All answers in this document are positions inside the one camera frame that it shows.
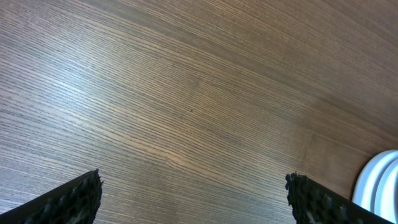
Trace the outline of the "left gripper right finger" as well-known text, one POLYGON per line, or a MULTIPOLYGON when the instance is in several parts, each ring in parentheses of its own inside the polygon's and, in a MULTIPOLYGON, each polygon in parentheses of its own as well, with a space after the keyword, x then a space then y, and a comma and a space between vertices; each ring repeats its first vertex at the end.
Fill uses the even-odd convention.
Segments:
POLYGON ((285 176, 287 200, 297 224, 392 224, 308 178, 285 176))

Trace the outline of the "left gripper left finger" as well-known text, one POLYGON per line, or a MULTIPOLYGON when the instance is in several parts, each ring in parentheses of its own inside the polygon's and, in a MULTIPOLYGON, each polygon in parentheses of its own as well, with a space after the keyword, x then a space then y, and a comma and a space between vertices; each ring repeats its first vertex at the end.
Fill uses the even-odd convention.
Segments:
POLYGON ((92 224, 101 205, 102 184, 99 170, 89 171, 1 214, 1 223, 92 224))

